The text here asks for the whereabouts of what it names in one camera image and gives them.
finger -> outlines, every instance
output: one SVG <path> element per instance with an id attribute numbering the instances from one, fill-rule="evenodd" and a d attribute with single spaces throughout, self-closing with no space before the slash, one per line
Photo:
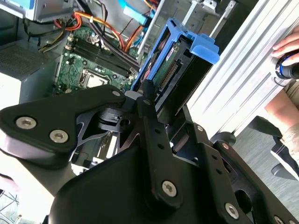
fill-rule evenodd
<path id="1" fill-rule="evenodd" d="M 293 41 L 281 48 L 279 48 L 278 50 L 275 50 L 272 52 L 272 56 L 273 57 L 281 57 L 282 55 L 289 53 L 293 50 L 298 50 L 299 49 L 299 40 L 297 41 Z"/>
<path id="2" fill-rule="evenodd" d="M 293 30 L 292 33 L 293 33 L 293 34 L 295 34 L 295 33 L 299 33 L 299 27 L 296 27 L 296 28 Z"/>
<path id="3" fill-rule="evenodd" d="M 299 63 L 299 54 L 292 55 L 288 59 L 286 59 L 283 63 L 282 66 L 290 66 L 292 64 Z"/>
<path id="4" fill-rule="evenodd" d="M 293 42 L 299 40 L 299 33 L 295 33 L 295 34 L 291 34 L 290 36 L 288 36 L 287 38 L 283 39 L 281 42 L 279 42 L 277 45 L 273 46 L 274 50 L 278 50 L 281 47 Z"/>

ventilation grille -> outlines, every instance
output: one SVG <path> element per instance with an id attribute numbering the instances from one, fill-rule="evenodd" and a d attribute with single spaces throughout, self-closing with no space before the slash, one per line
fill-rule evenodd
<path id="1" fill-rule="evenodd" d="M 32 74 L 48 61 L 42 54 L 33 53 L 18 44 L 0 50 L 0 68 L 18 77 Z"/>

gray metal panel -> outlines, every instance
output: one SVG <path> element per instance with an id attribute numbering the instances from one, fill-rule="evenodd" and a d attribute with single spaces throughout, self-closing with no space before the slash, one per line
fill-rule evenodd
<path id="1" fill-rule="evenodd" d="M 282 89 L 270 53 L 298 23 L 298 12 L 297 0 L 260 0 L 252 10 L 187 104 L 209 137 L 238 135 Z"/>
<path id="2" fill-rule="evenodd" d="M 71 15 L 73 0 L 35 0 L 33 9 L 25 9 L 7 0 L 0 0 L 0 8 L 20 18 L 44 22 Z"/>
<path id="3" fill-rule="evenodd" d="M 38 53 L 35 44 L 21 40 L 0 47 L 0 108 L 51 94 L 59 55 Z"/>
<path id="4" fill-rule="evenodd" d="M 150 32 L 146 44 L 152 46 L 156 42 L 169 18 L 174 17 L 180 22 L 183 21 L 190 6 L 191 2 L 187 0 L 166 0 L 163 4 L 159 17 Z M 197 5 L 185 26 L 189 30 L 198 33 L 204 23 L 203 19 L 206 16 L 206 11 L 204 11 L 200 5 Z"/>
<path id="5" fill-rule="evenodd" d="M 20 104 L 51 96 L 57 64 L 58 58 L 47 63 L 22 81 Z"/>
<path id="6" fill-rule="evenodd" d="M 50 59 L 38 52 L 21 47 L 18 42 L 6 45 L 0 50 L 0 71 L 7 71 L 11 77 L 25 79 Z"/>

motherboard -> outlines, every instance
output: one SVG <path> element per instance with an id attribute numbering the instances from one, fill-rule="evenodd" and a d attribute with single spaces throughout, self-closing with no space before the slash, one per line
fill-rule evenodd
<path id="1" fill-rule="evenodd" d="M 105 84 L 125 92 L 135 77 L 136 72 L 106 49 L 90 28 L 82 27 L 68 36 L 56 74 L 54 95 Z"/>

gray carpet floor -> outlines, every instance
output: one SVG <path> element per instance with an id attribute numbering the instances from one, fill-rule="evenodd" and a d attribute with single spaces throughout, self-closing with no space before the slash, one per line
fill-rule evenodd
<path id="1" fill-rule="evenodd" d="M 275 177 L 271 173 L 271 169 L 279 164 L 278 160 L 270 154 L 274 145 L 271 136 L 246 128 L 237 137 L 234 149 L 299 220 L 299 182 Z"/>

